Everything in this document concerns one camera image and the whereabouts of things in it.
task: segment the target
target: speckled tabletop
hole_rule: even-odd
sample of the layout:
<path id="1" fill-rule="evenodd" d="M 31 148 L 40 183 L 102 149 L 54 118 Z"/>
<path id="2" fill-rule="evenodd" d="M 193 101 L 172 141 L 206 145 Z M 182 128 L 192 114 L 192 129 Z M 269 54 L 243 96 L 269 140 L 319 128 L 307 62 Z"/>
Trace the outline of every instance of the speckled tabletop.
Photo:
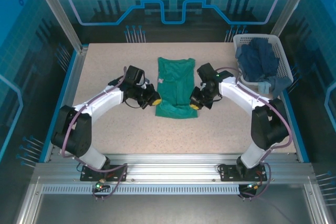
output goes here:
<path id="1" fill-rule="evenodd" d="M 201 81 L 196 69 L 207 62 L 214 68 L 237 67 L 233 43 L 90 44 L 74 104 L 104 89 L 123 74 L 124 66 L 143 69 L 156 87 L 158 57 L 194 58 L 196 85 Z M 105 154 L 242 153 L 251 143 L 250 124 L 246 112 L 227 98 L 199 111 L 198 118 L 185 120 L 161 118 L 154 107 L 132 109 L 123 103 L 93 125 L 92 142 Z M 279 151 L 295 148 L 292 144 Z"/>

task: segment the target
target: dark blue clothing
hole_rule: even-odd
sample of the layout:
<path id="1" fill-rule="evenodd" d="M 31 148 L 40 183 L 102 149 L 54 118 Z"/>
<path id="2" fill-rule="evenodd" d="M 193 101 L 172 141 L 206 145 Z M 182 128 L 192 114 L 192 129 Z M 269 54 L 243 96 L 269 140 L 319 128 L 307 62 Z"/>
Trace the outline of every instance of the dark blue clothing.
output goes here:
<path id="1" fill-rule="evenodd" d="M 279 58 L 275 57 L 272 44 L 267 39 L 254 38 L 249 45 L 237 48 L 236 58 L 238 66 L 243 72 L 244 80 L 259 82 L 258 89 L 261 93 L 272 92 L 274 98 L 291 85 L 288 77 L 277 77 Z"/>
<path id="2" fill-rule="evenodd" d="M 242 45 L 241 51 L 236 52 L 236 58 L 249 82 L 277 75 L 279 59 L 274 55 L 272 44 L 266 39 L 254 38 L 249 45 Z"/>

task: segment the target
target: laundry basket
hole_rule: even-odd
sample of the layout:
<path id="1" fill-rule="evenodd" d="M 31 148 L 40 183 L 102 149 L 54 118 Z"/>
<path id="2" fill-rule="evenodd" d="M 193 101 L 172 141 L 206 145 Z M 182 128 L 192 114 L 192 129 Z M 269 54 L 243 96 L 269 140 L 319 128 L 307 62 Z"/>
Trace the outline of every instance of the laundry basket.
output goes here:
<path id="1" fill-rule="evenodd" d="M 286 58 L 285 51 L 283 50 L 280 39 L 275 35 L 269 34 L 238 34 L 233 37 L 233 44 L 235 46 L 235 51 L 237 51 L 238 47 L 241 47 L 242 44 L 249 44 L 253 38 L 264 38 L 268 39 L 268 42 L 272 44 L 272 48 L 275 54 L 275 57 L 279 58 L 279 67 L 277 77 L 283 78 L 288 77 L 293 83 L 293 75 L 290 71 L 290 67 L 288 65 L 288 61 Z M 248 82 L 245 81 L 243 76 L 241 77 L 241 81 L 244 85 L 251 89 L 257 89 L 257 82 Z"/>

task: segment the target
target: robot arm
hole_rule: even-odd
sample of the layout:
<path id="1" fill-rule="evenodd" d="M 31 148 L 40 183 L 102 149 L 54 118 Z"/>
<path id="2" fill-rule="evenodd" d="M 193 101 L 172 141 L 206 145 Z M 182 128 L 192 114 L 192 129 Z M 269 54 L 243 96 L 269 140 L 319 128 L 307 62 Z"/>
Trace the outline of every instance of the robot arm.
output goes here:
<path id="1" fill-rule="evenodd" d="M 251 116 L 251 137 L 253 142 L 247 151 L 238 158 L 237 170 L 244 178 L 278 145 L 288 132 L 280 118 L 260 100 L 271 104 L 287 120 L 284 104 L 279 99 L 269 100 L 243 86 L 227 71 L 217 73 L 207 63 L 201 66 L 197 73 L 202 80 L 202 88 L 196 87 L 191 95 L 190 106 L 194 109 L 207 107 L 211 109 L 213 99 L 219 95 L 228 97 Z"/>
<path id="2" fill-rule="evenodd" d="M 65 148 L 67 153 L 98 170 L 108 168 L 110 161 L 92 146 L 91 129 L 95 121 L 128 98 L 136 100 L 142 109 L 161 102 L 159 93 L 155 91 L 153 84 L 149 84 L 143 70 L 130 66 L 123 81 L 118 84 L 120 79 L 121 77 L 111 81 L 98 95 L 82 104 L 74 107 L 63 106 L 59 111 L 51 140 L 60 148 L 63 147 L 64 141 L 67 141 Z M 78 114 L 76 122 L 71 126 L 70 134 L 66 138 L 76 114 Z"/>

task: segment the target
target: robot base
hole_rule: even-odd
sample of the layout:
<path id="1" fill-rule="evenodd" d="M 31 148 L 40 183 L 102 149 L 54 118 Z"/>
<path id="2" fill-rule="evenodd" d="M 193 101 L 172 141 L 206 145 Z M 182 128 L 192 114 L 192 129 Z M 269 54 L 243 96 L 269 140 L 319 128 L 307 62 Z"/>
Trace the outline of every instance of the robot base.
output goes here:
<path id="1" fill-rule="evenodd" d="M 222 182 L 259 182 L 260 177 L 258 172 L 261 173 L 261 180 L 267 181 L 264 165 L 257 165 L 256 167 L 249 169 L 244 179 L 241 178 L 236 165 L 221 164 L 218 165 L 217 170 L 221 175 Z"/>
<path id="2" fill-rule="evenodd" d="M 118 165 L 110 165 L 109 169 L 113 169 L 118 167 Z M 105 178 L 107 182 L 117 182 L 121 176 L 121 173 L 123 172 L 122 169 L 115 170 L 114 172 L 111 173 L 99 173 L 91 170 L 90 168 L 87 168 L 86 166 L 83 166 L 82 172 L 80 175 L 80 181 L 90 181 L 90 182 L 97 182 L 102 178 Z M 123 176 L 121 179 L 122 182 L 126 181 L 126 175 Z"/>

